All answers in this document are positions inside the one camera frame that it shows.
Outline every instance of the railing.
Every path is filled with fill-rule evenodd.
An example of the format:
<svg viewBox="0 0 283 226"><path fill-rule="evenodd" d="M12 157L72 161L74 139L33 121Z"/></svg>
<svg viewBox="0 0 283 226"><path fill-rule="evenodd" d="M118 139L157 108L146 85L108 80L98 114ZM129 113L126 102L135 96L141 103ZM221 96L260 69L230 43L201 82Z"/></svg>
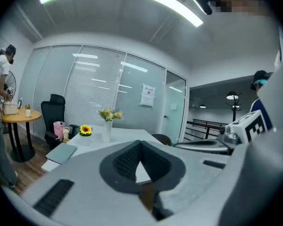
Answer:
<svg viewBox="0 0 283 226"><path fill-rule="evenodd" d="M214 137L217 136L217 135L211 134L210 130L219 132L219 130L222 126L227 125L226 123L219 123L219 122L213 122L213 121L203 121L203 120L197 120L197 119L193 119L193 121L187 121L187 126L188 126L188 124L193 125L193 127L200 127L200 128L206 129L206 131L204 132L204 131L200 131L200 130L196 130L196 129L186 127L186 129L196 131L198 133L206 134L205 139L207 139L208 136L214 136ZM190 133L187 133L187 132L185 132L185 134L192 136L192 137L199 138L199 139L203 139L202 137L199 137L197 135L193 135L193 134L190 134Z"/></svg>

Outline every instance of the doorway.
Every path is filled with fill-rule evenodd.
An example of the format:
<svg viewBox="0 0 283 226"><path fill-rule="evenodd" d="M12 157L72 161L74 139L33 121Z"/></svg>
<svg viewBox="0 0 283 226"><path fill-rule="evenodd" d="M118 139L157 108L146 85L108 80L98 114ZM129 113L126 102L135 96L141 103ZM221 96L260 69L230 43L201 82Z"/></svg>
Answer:
<svg viewBox="0 0 283 226"><path fill-rule="evenodd" d="M186 81L171 72L166 74L165 113L162 134L178 142L183 122Z"/></svg>

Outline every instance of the flower vase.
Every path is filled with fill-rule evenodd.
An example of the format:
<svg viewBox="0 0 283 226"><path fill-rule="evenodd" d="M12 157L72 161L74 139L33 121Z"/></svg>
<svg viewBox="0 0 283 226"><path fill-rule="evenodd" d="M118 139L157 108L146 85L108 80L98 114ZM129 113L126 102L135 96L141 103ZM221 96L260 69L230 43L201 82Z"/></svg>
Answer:
<svg viewBox="0 0 283 226"><path fill-rule="evenodd" d="M105 121L102 131L102 142L108 143L111 140L112 121Z"/></svg>
<svg viewBox="0 0 283 226"><path fill-rule="evenodd" d="M84 146L89 146L90 138L91 138L91 135L88 136L88 137L83 137L83 136L80 135L81 144L84 145Z"/></svg>

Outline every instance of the black chair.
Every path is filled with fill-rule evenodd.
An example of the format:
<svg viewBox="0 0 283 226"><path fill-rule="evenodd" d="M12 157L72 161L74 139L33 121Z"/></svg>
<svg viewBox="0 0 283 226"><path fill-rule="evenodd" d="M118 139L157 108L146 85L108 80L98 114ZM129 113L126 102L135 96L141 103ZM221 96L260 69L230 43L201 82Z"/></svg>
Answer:
<svg viewBox="0 0 283 226"><path fill-rule="evenodd" d="M164 145L172 145L171 139L165 135L162 134L153 134L153 137L155 137L158 141L160 141Z"/></svg>
<svg viewBox="0 0 283 226"><path fill-rule="evenodd" d="M64 121L64 111L65 111L65 99L60 95L51 94L50 101L43 101L41 103L41 110L46 126L45 140L49 145L50 149L55 148L59 145L56 140L58 136L54 134L53 123L56 121ZM77 134L77 125L69 125L72 127L71 134L69 134L69 139L73 138Z"/></svg>

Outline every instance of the white table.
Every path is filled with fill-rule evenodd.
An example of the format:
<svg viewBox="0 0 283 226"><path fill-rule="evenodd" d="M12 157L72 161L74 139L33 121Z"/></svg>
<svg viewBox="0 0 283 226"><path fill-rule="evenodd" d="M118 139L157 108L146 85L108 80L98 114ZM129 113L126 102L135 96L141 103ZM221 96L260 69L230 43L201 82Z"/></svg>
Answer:
<svg viewBox="0 0 283 226"><path fill-rule="evenodd" d="M103 143L101 140L103 127L102 126L91 126L91 127L92 127L92 135L89 146L81 145L79 134L77 134L74 138L72 138L68 142L69 145L74 145L77 147L77 150L75 151L75 153L73 153L71 157L91 151L96 151L108 146L113 146L128 141L135 141L135 140L153 141L161 144L161 142L156 140L152 135L150 135L145 130L122 129L122 128L112 128L111 141L109 143ZM47 162L42 166L42 170L44 172L50 172L59 165L60 164L54 161L47 160ZM138 164L138 167L136 169L136 177L137 177L136 183L146 183L150 181L149 175L147 174L146 170L144 169L141 163Z"/></svg>

